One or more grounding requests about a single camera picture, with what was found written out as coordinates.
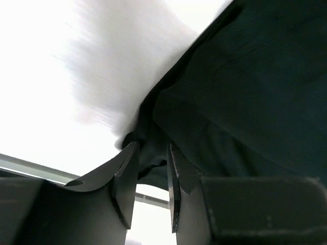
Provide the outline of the black shorts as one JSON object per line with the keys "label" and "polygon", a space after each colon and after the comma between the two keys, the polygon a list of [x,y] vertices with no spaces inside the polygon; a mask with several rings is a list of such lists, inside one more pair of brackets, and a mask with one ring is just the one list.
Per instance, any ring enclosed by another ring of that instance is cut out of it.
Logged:
{"label": "black shorts", "polygon": [[142,102],[123,146],[168,188],[168,144],[208,176],[326,183],[326,1],[233,1]]}

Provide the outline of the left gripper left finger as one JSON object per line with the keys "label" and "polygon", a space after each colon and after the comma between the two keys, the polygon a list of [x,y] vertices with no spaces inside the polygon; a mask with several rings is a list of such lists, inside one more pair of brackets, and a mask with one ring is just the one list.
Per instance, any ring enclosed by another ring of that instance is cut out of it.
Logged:
{"label": "left gripper left finger", "polygon": [[124,244],[139,144],[64,186],[1,173],[1,244]]}

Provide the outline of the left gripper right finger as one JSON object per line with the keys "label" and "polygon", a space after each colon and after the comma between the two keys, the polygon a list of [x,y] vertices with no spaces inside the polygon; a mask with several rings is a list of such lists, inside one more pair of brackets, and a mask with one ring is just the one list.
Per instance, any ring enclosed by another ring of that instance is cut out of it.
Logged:
{"label": "left gripper right finger", "polygon": [[211,177],[167,147],[178,244],[326,244],[326,188],[303,177]]}

